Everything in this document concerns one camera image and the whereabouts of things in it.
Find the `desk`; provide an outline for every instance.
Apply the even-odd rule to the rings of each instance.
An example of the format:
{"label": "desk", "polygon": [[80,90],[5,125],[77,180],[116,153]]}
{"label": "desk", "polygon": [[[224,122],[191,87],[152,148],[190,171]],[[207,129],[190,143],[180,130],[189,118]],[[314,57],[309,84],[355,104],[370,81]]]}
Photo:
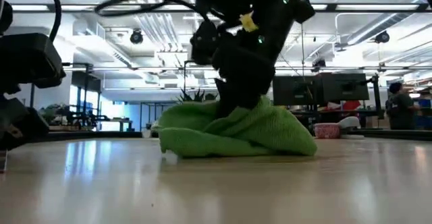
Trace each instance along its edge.
{"label": "desk", "polygon": [[132,120],[129,119],[110,119],[109,121],[106,122],[119,122],[120,123],[120,132],[123,132],[123,126],[125,123],[128,123],[128,131],[130,131],[132,129]]}
{"label": "desk", "polygon": [[0,175],[0,217],[15,224],[90,217],[95,224],[432,223],[432,144],[317,144],[315,157],[222,159],[162,155],[158,139],[27,144],[9,152]]}

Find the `person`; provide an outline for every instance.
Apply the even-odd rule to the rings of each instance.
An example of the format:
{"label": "person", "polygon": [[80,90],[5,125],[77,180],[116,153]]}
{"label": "person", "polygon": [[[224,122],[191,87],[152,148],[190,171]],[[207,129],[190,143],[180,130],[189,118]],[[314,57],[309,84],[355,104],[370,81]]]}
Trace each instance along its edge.
{"label": "person", "polygon": [[385,112],[390,121],[392,130],[414,130],[415,129],[415,111],[419,106],[414,105],[402,83],[395,82],[390,85],[391,93],[389,99],[385,102]]}

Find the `cable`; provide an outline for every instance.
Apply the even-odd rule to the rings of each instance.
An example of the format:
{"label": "cable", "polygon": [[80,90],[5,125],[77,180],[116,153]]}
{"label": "cable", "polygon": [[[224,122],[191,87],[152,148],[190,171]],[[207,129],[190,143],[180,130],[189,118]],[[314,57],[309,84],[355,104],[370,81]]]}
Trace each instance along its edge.
{"label": "cable", "polygon": [[290,65],[290,63],[285,59],[285,57],[282,55],[282,53],[280,53],[279,54],[280,56],[281,56],[281,58],[283,59],[283,61],[285,61],[285,63],[293,70],[293,71],[295,71],[296,73],[297,73],[297,75],[299,75],[299,76],[302,76],[302,75],[300,75],[300,73],[298,73],[298,71],[297,71],[297,69],[294,69],[291,65]]}
{"label": "cable", "polygon": [[303,32],[303,24],[301,24],[302,29],[302,71],[303,71],[303,77],[304,77],[304,32]]}
{"label": "cable", "polygon": [[[108,0],[106,2],[101,3],[100,5],[96,6],[94,9],[95,10],[94,12],[100,16],[105,16],[105,17],[124,16],[124,12],[122,12],[122,11],[118,12],[118,13],[117,12],[113,13],[113,12],[109,12],[109,11],[108,12],[102,12],[102,10],[107,8],[107,7],[110,7],[112,5],[116,5],[118,3],[123,3],[123,2],[129,2],[129,1],[135,1],[135,0]],[[202,16],[202,18],[204,18],[204,21],[210,22],[210,19],[207,16],[207,14],[202,12],[202,11],[199,11],[196,8],[196,6],[191,4],[191,3],[188,3],[188,2],[183,1],[183,0],[165,0],[165,1],[184,5],[185,7],[190,8],[190,9],[194,10],[196,13],[200,14]],[[133,11],[132,13],[130,13],[131,11],[128,11],[128,14],[142,13],[141,9],[140,10],[132,10],[132,11]]]}
{"label": "cable", "polygon": [[60,23],[61,23],[60,0],[54,0],[54,10],[55,10],[54,25],[53,25],[53,29],[51,29],[51,32],[49,34],[49,40],[51,40],[51,42],[54,42],[55,37],[57,36],[57,33],[59,32],[59,28],[60,28]]}
{"label": "cable", "polygon": [[[304,75],[303,75],[303,76],[300,75],[300,73],[298,73],[297,69],[294,69],[294,68],[290,65],[290,63],[285,59],[285,57],[282,55],[282,53],[280,53],[279,55],[281,56],[281,58],[283,59],[283,61],[285,61],[285,63],[286,63],[286,64],[287,64],[287,65],[288,65],[288,66],[289,66],[293,71],[295,71],[295,72],[297,73],[298,76],[303,77],[304,82],[306,82],[306,78],[304,77]],[[308,90],[308,94],[309,94],[310,98],[313,99],[313,95],[312,95],[312,92],[311,92],[309,86],[306,86],[306,88],[307,88],[307,90]]]}
{"label": "cable", "polygon": [[164,5],[168,5],[170,3],[179,3],[178,2],[179,0],[164,0],[164,2],[161,2],[158,4],[142,4],[141,8],[139,8],[139,9],[133,9],[133,10],[128,10],[128,11],[105,11],[105,12],[101,12],[101,10],[104,8],[114,6],[114,5],[119,5],[120,3],[123,3],[126,1],[133,1],[133,0],[108,0],[108,1],[102,2],[101,4],[97,5],[94,9],[95,10],[94,12],[96,12],[98,15],[103,16],[103,17],[128,16],[128,15],[135,15],[138,13],[148,13],[148,12],[154,11],[160,7],[163,7]]}

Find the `green light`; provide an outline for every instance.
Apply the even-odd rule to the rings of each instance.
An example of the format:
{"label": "green light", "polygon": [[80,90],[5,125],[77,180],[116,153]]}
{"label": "green light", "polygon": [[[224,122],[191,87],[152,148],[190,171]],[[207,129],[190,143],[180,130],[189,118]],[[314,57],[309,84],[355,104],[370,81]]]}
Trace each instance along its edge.
{"label": "green light", "polygon": [[263,36],[258,36],[258,43],[263,43],[264,42],[264,37]]}

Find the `red object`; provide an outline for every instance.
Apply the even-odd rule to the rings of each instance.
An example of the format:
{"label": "red object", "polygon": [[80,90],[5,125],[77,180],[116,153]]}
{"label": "red object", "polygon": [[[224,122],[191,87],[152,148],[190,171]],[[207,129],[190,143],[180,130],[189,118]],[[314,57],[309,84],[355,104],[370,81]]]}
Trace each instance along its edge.
{"label": "red object", "polygon": [[340,137],[340,128],[337,123],[316,123],[315,136],[319,139],[337,139]]}
{"label": "red object", "polygon": [[[360,103],[360,101],[346,101],[344,103],[344,111],[350,111],[350,110],[356,110],[358,107],[360,107],[362,104]],[[339,107],[326,107],[324,110],[326,111],[333,111],[333,110],[341,110],[341,106],[339,105]]]}

